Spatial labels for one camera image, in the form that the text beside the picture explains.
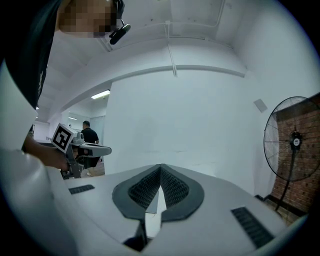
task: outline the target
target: black fan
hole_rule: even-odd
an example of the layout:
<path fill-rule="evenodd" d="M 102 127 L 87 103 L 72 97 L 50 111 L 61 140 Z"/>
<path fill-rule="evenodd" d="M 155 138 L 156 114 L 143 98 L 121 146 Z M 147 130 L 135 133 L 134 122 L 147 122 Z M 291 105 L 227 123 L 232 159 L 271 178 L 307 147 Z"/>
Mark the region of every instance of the black fan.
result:
<path fill-rule="evenodd" d="M 320 108 L 305 97 L 282 101 L 264 130 L 264 155 L 271 170 L 286 181 L 277 211 L 290 182 L 303 180 L 320 165 Z"/>

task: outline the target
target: black shirt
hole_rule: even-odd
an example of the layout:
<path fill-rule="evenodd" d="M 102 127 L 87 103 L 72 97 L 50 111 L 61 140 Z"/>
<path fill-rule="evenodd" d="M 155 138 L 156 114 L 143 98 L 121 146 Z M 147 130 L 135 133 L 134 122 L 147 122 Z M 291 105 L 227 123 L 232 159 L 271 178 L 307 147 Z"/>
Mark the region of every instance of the black shirt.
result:
<path fill-rule="evenodd" d="M 4 59 L 14 82 L 34 109 L 46 78 L 61 1 L 10 1 L 13 6 L 7 7 L 14 18 L 4 26 Z"/>
<path fill-rule="evenodd" d="M 92 130 L 90 127 L 85 128 L 84 130 L 81 131 L 81 133 L 83 134 L 83 138 L 85 142 L 94 144 L 96 141 L 99 140 L 97 133 L 94 130 Z"/>

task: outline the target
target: headset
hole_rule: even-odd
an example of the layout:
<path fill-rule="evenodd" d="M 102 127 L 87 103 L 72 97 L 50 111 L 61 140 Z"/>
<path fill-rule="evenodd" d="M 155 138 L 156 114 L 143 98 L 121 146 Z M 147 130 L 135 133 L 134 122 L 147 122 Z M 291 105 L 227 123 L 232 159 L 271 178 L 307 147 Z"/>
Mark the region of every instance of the headset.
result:
<path fill-rule="evenodd" d="M 112 32 L 111 35 L 109 35 L 110 38 L 110 44 L 115 45 L 130 29 L 130 24 L 125 24 L 122 19 L 122 14 L 125 10 L 125 3 L 123 0 L 113 0 L 113 3 L 116 7 L 116 18 L 117 20 L 121 20 L 122 27 L 116 28 L 115 31 Z"/>

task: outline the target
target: brick wall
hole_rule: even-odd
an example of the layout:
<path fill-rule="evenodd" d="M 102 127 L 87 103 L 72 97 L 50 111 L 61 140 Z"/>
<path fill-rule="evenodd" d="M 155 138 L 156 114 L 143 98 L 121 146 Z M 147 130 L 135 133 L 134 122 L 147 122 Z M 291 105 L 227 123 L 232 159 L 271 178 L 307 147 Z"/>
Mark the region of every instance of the brick wall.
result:
<path fill-rule="evenodd" d="M 312 97 L 311 100 L 320 107 L 320 93 Z M 288 140 L 288 134 L 296 130 L 303 135 L 300 151 L 296 155 L 294 163 L 293 178 L 303 179 L 290 182 L 284 202 L 307 213 L 316 194 L 320 190 L 320 110 L 307 103 L 302 111 L 295 111 L 292 108 L 277 113 L 277 125 L 279 129 L 279 141 Z M 278 174 L 289 176 L 290 159 L 292 150 L 288 142 L 279 143 L 278 154 Z M 271 195 L 280 199 L 286 180 L 276 177 Z"/>

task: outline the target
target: person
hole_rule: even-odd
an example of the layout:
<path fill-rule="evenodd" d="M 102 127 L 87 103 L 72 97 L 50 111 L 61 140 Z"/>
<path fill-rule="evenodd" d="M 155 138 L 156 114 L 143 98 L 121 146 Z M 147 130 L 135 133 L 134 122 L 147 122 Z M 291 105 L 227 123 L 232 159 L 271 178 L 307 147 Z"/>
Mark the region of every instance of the person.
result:
<path fill-rule="evenodd" d="M 99 138 L 97 133 L 90 128 L 90 122 L 84 121 L 82 123 L 83 130 L 81 133 L 83 134 L 84 142 L 86 143 L 93 143 L 93 144 L 99 144 Z M 86 174 L 88 176 L 96 176 L 95 175 L 95 169 L 100 157 L 86 157 L 84 159 L 84 169 L 87 169 L 89 172 Z"/>
<path fill-rule="evenodd" d="M 34 109 L 43 89 L 55 32 L 87 38 L 105 36 L 118 29 L 117 19 L 124 7 L 123 0 L 6 1 L 4 9 L 14 18 L 3 28 L 4 60 L 15 84 Z M 64 154 L 38 144 L 30 135 L 22 149 L 45 166 L 68 169 Z"/>
<path fill-rule="evenodd" d="M 99 144 L 99 138 L 97 133 L 90 128 L 90 122 L 84 121 L 82 123 L 83 130 L 81 133 L 83 134 L 84 142 Z"/>

